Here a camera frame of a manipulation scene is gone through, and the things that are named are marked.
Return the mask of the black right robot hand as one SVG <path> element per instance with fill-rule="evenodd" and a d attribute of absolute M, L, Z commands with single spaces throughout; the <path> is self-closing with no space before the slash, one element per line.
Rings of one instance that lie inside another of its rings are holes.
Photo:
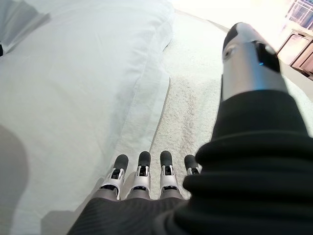
<path fill-rule="evenodd" d="M 313 139 L 282 77 L 277 53 L 249 24 L 223 45 L 210 142 L 184 158 L 179 190 L 169 151 L 160 154 L 160 197 L 150 196 L 151 155 L 140 153 L 126 197 L 129 159 L 119 155 L 71 235 L 310 235 Z"/>

